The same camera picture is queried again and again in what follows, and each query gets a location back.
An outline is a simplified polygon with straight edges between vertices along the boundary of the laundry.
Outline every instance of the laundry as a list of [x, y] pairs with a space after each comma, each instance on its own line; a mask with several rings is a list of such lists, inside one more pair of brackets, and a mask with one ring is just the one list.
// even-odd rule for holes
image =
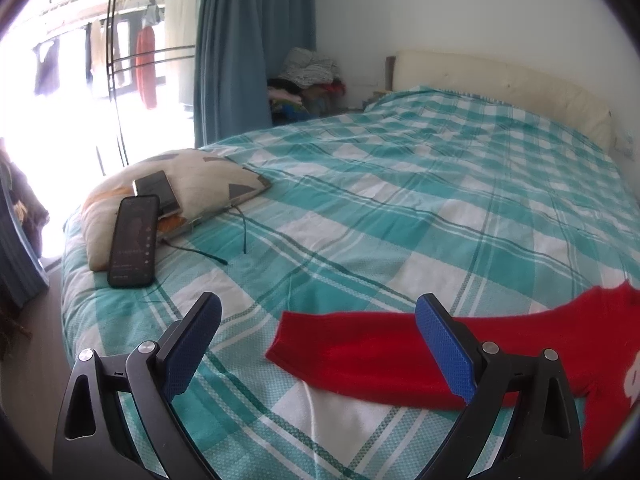
[[153, 27], [164, 21], [164, 9], [158, 7], [156, 0], [149, 0], [145, 15], [142, 16], [142, 27]]
[[279, 78], [295, 83], [300, 88], [315, 84], [330, 84], [340, 78], [335, 61], [312, 50], [295, 47], [287, 54]]
[[[593, 463], [640, 397], [640, 291], [599, 286], [553, 310], [527, 316], [457, 318], [503, 351], [560, 355], [572, 393], [586, 396], [584, 461]], [[460, 410], [413, 314], [283, 312], [266, 357], [310, 386], [357, 399]], [[507, 394], [505, 406], [513, 406]]]
[[[107, 28], [95, 20], [91, 24], [91, 74], [92, 90], [94, 97], [105, 97], [109, 95], [107, 82]], [[114, 23], [113, 28], [113, 59], [120, 59], [120, 42], [118, 40], [118, 24]], [[115, 81], [117, 86], [124, 85], [124, 73], [122, 72], [122, 62], [116, 61], [113, 64]]]
[[91, 73], [91, 23], [84, 26], [84, 77], [87, 85], [94, 82], [94, 75]]
[[293, 95], [281, 88], [269, 88], [269, 99], [280, 99], [283, 101], [291, 101], [292, 103], [302, 104], [302, 97]]
[[300, 92], [302, 92], [302, 88], [300, 88], [295, 83], [287, 81], [286, 79], [281, 79], [279, 77], [267, 79], [267, 86], [270, 86], [271, 88], [281, 88], [293, 95], [299, 95]]
[[281, 124], [295, 123], [299, 121], [308, 121], [312, 119], [312, 115], [302, 105], [284, 99], [271, 99], [271, 121], [274, 126]]
[[50, 95], [60, 88], [60, 67], [58, 65], [60, 39], [53, 39], [52, 45], [42, 60], [40, 59], [41, 49], [41, 43], [33, 49], [36, 55], [36, 81], [33, 92], [36, 95]]
[[302, 91], [303, 103], [309, 113], [316, 117], [330, 114], [337, 107], [336, 94], [326, 87], [331, 85], [312, 85]]
[[329, 84], [321, 84], [319, 86], [330, 94], [345, 95], [347, 93], [347, 87], [339, 79], [334, 79]]
[[136, 40], [136, 54], [144, 54], [136, 57], [136, 85], [138, 92], [147, 110], [153, 110], [158, 106], [156, 97], [156, 66], [154, 64], [156, 49], [156, 35], [151, 26], [145, 27], [138, 33]]

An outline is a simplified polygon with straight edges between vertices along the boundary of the red garment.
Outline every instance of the red garment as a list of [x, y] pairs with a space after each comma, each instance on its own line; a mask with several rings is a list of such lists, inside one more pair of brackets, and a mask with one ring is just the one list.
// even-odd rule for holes
[[[536, 356], [555, 349], [572, 392], [586, 396], [584, 461], [604, 450], [640, 394], [640, 291], [594, 287], [528, 316], [457, 318], [479, 341]], [[385, 404], [458, 410], [412, 314], [283, 312], [268, 359], [311, 386]], [[504, 405], [513, 406], [509, 394]]]
[[156, 66], [153, 64], [155, 60], [153, 51], [155, 49], [156, 35], [153, 28], [148, 26], [140, 30], [136, 40], [136, 54], [142, 54], [143, 52], [149, 52], [150, 54], [135, 57], [136, 66], [145, 63], [151, 64], [136, 68], [136, 85], [147, 110], [153, 110], [158, 105], [156, 99]]
[[329, 94], [345, 95], [347, 93], [347, 87], [339, 79], [335, 79], [333, 83], [322, 83], [318, 85], [320, 88], [324, 88]]

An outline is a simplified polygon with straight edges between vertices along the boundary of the phone screen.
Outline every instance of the phone screen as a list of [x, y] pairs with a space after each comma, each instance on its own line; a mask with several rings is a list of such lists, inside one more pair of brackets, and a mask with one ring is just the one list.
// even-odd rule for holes
[[136, 195], [156, 195], [160, 199], [159, 217], [177, 213], [180, 204], [174, 195], [164, 171], [157, 171], [134, 181]]
[[153, 280], [157, 228], [157, 197], [132, 196], [122, 200], [111, 246], [111, 286], [144, 286]]

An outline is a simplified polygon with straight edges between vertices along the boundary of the white wall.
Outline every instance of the white wall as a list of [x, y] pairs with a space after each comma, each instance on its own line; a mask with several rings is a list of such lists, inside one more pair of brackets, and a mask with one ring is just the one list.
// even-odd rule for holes
[[479, 54], [572, 81], [604, 99], [638, 140], [615, 152], [640, 197], [640, 57], [602, 0], [316, 0], [318, 50], [335, 57], [360, 105], [401, 48]]

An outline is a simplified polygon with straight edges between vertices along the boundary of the teal and white checkered blanket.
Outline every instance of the teal and white checkered blanket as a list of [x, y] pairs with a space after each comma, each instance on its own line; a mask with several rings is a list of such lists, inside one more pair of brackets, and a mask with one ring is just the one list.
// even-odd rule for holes
[[[207, 148], [273, 187], [178, 240], [229, 261], [158, 249], [157, 279], [112, 290], [66, 227], [70, 358], [158, 338], [204, 290], [220, 330], [174, 407], [223, 479], [414, 478], [455, 413], [310, 388], [264, 358], [284, 310], [411, 312], [434, 292], [456, 316], [553, 308], [593, 285], [640, 285], [640, 212], [610, 158], [581, 134], [509, 105], [418, 88], [363, 114], [252, 132]], [[141, 455], [158, 469], [125, 401]], [[504, 410], [476, 465], [490, 465]]]

